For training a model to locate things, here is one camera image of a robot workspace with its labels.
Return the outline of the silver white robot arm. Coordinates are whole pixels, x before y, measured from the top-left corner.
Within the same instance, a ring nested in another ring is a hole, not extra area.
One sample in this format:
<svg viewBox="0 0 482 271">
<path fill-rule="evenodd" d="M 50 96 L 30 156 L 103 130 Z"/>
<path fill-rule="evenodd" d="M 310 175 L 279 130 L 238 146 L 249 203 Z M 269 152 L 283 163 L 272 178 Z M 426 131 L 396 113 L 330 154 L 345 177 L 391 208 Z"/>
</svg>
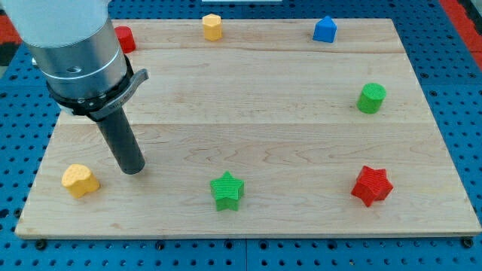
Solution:
<svg viewBox="0 0 482 271">
<path fill-rule="evenodd" d="M 108 13 L 109 0 L 2 0 L 57 104 L 101 121 L 148 79 L 133 72 Z"/>
</svg>

